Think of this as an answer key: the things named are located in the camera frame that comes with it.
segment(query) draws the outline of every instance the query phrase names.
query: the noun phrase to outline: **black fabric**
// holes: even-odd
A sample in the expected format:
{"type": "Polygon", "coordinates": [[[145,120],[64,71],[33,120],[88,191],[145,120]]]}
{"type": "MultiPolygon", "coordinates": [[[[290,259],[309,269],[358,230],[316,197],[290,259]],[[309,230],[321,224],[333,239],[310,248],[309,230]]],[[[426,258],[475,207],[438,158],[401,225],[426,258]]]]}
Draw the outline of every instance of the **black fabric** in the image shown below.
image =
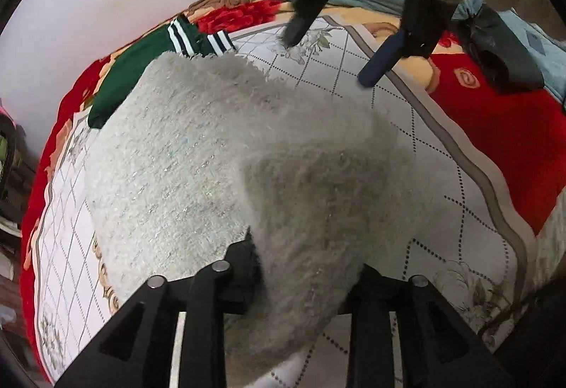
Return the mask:
{"type": "Polygon", "coordinates": [[[452,21],[451,30],[497,91],[513,93],[544,87],[542,73],[527,48],[492,9],[483,6],[469,19],[452,21]]]}
{"type": "Polygon", "coordinates": [[[495,352],[516,388],[566,386],[566,292],[541,300],[495,352]]]}
{"type": "Polygon", "coordinates": [[[0,329],[0,381],[7,388],[37,388],[0,329]]]}

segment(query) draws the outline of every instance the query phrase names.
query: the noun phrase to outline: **white grid pattern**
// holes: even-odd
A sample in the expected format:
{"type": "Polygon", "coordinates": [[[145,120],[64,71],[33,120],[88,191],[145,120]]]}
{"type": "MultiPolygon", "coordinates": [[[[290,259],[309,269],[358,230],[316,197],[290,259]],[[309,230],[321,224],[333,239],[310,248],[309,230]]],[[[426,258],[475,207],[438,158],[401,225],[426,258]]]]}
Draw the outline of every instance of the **white grid pattern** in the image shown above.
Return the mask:
{"type": "MultiPolygon", "coordinates": [[[[312,46],[304,53],[285,55],[277,43],[282,30],[282,25],[255,33],[250,29],[251,34],[235,39],[234,45],[239,54],[270,78],[284,80],[295,89],[349,97],[387,115],[401,131],[400,140],[412,148],[418,161],[444,176],[438,192],[445,204],[445,215],[434,232],[422,233],[409,242],[405,258],[399,259],[397,276],[406,279],[424,274],[433,278],[454,263],[465,268],[465,274],[479,279],[486,289],[503,280],[512,284],[517,272],[516,257],[494,228],[478,186],[388,78],[383,77],[373,90],[358,87],[356,73],[367,56],[348,31],[319,18],[310,35],[329,32],[328,47],[312,46]]],[[[40,272],[36,331],[40,353],[53,380],[110,318],[104,288],[98,280],[100,265],[92,250],[94,227],[84,202],[84,159],[97,134],[88,129],[87,114],[75,116],[73,131],[48,187],[50,198],[36,246],[40,272]]],[[[343,387],[349,330],[349,317],[336,317],[311,348],[294,355],[254,386],[343,387]]],[[[397,364],[398,383],[400,370],[397,364]]]]}
{"type": "MultiPolygon", "coordinates": [[[[447,266],[454,266],[472,281],[480,281],[486,290],[507,281],[506,297],[512,300],[512,284],[517,274],[517,260],[508,242],[497,232],[478,185],[465,173],[446,150],[443,143],[423,122],[389,78],[384,76],[374,89],[358,86],[357,73],[368,57],[343,27],[336,27],[318,18],[309,34],[330,32],[329,47],[291,50],[285,55],[278,48],[278,36],[284,27],[274,27],[234,41],[238,53],[250,59],[269,78],[283,79],[295,89],[308,89],[322,96],[350,98],[367,108],[384,114],[400,133],[401,142],[412,149],[418,162],[439,176],[438,197],[444,204],[442,217],[426,233],[412,239],[405,258],[399,259],[399,279],[422,274],[430,279],[442,275],[447,266]]],[[[441,292],[459,303],[458,286],[441,292]]],[[[498,345],[509,327],[502,328],[493,343],[498,345]]],[[[398,337],[396,320],[392,320],[394,339],[398,337]]],[[[338,316],[317,342],[299,355],[274,369],[254,387],[298,388],[343,387],[346,383],[350,340],[349,316],[338,316]]],[[[395,349],[395,380],[403,385],[400,347],[395,349]]]]}
{"type": "Polygon", "coordinates": [[[88,127],[87,114],[75,115],[73,130],[47,186],[49,199],[36,245],[37,341],[54,381],[110,318],[85,201],[84,160],[98,133],[88,127]]]}

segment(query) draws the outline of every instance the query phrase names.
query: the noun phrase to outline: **bedsheet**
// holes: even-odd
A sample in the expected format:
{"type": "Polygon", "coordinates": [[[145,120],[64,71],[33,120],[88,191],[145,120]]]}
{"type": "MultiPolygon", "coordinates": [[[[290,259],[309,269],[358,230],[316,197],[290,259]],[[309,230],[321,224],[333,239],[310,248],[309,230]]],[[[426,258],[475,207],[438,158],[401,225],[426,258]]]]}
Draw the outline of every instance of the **bedsheet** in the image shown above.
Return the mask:
{"type": "MultiPolygon", "coordinates": [[[[282,25],[242,30],[231,39],[239,54],[270,77],[321,95],[350,96],[388,114],[417,158],[445,173],[446,185],[439,191],[448,216],[437,234],[409,242],[398,277],[427,275],[472,328],[479,328],[494,309],[519,297],[535,275],[534,237],[513,210],[500,171],[400,70],[373,90],[357,89],[355,74],[377,44],[365,28],[319,18],[304,44],[288,51],[277,43],[282,25]]],[[[74,116],[32,240],[35,333],[41,362],[52,380],[119,306],[84,204],[82,162],[96,135],[86,127],[87,114],[88,110],[74,116]]],[[[487,343],[496,347],[511,326],[508,322],[487,336],[487,343]]],[[[392,329],[395,334],[394,321],[392,329]]],[[[348,342],[349,320],[340,316],[312,347],[274,369],[257,386],[319,386],[332,380],[331,386],[343,386],[348,342]]],[[[401,377],[397,367],[398,383],[401,377]]]]}

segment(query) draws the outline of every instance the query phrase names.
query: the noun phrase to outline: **bed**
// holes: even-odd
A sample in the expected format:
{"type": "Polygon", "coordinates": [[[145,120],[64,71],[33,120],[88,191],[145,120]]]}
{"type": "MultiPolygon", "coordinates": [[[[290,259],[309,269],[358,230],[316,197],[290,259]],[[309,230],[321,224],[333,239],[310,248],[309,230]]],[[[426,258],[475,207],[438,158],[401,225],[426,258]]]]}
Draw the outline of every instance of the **bed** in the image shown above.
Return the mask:
{"type": "MultiPolygon", "coordinates": [[[[434,235],[423,234],[408,243],[399,259],[399,279],[426,275],[477,330],[555,274],[566,250],[564,193],[536,237],[514,208],[504,173],[449,118],[434,93],[426,92],[438,78],[434,64],[404,62],[373,90],[357,88],[356,73],[384,39],[367,22],[395,26],[398,19],[329,8],[313,23],[305,44],[285,50],[277,36],[289,19],[288,5],[270,2],[260,12],[256,4],[251,12],[253,3],[242,2],[229,4],[229,10],[204,0],[185,14],[200,18],[199,28],[210,31],[230,25],[237,53],[268,77],[323,96],[350,97],[385,114],[417,159],[445,176],[438,191],[448,216],[439,221],[434,235]]],[[[92,96],[120,53],[95,61],[61,101],[22,226],[21,287],[28,337],[52,382],[120,307],[97,245],[84,185],[84,160],[98,134],[87,123],[92,96]]],[[[455,40],[441,42],[435,53],[461,55],[455,40]]],[[[509,320],[488,332],[486,344],[497,348],[513,324],[509,320]]],[[[396,335],[394,320],[392,330],[396,335]]],[[[343,386],[348,348],[349,318],[339,316],[312,347],[255,386],[343,386]]],[[[398,361],[398,346],[395,351],[398,361]]],[[[401,386],[399,364],[395,371],[401,386]]]]}

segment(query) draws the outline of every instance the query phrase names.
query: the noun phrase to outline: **red blanket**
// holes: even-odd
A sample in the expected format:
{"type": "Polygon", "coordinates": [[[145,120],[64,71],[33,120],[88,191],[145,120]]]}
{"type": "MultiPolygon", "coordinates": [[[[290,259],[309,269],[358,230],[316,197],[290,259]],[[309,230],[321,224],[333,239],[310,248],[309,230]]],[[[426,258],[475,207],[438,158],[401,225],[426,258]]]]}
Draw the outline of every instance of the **red blanket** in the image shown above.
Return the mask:
{"type": "Polygon", "coordinates": [[[500,95],[466,54],[433,54],[431,97],[502,171],[517,212],[539,234],[566,186],[566,115],[544,89],[500,95]]]}

